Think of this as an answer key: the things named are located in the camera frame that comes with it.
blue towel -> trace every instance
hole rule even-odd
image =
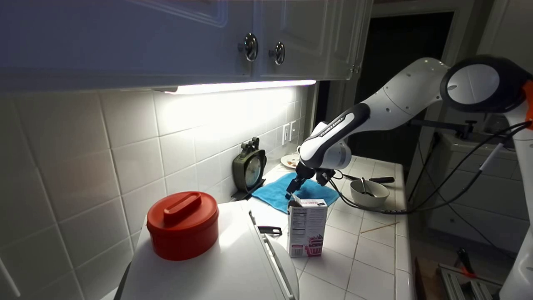
[[[252,196],[263,200],[275,209],[287,213],[289,200],[285,198],[290,181],[296,177],[292,172],[283,175],[273,183],[260,187],[252,193]],[[330,206],[338,198],[338,193],[332,188],[320,186],[313,180],[306,180],[299,191],[294,193],[300,199],[324,199]]]

green clock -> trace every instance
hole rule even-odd
[[[259,149],[259,138],[242,143],[243,151],[233,160],[233,181],[237,192],[232,195],[237,200],[249,199],[263,182],[263,172],[267,163],[265,150]]]

food packaging box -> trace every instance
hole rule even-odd
[[[288,245],[291,257],[320,256],[328,205],[323,199],[299,199],[293,195],[288,205]]]

red lid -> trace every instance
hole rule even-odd
[[[216,222],[215,199],[202,192],[181,192],[157,201],[148,211],[151,234],[180,237],[194,234]]]

red container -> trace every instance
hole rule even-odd
[[[219,209],[202,192],[181,192],[157,201],[148,211],[154,251],[168,260],[185,260],[207,251],[219,237]]]

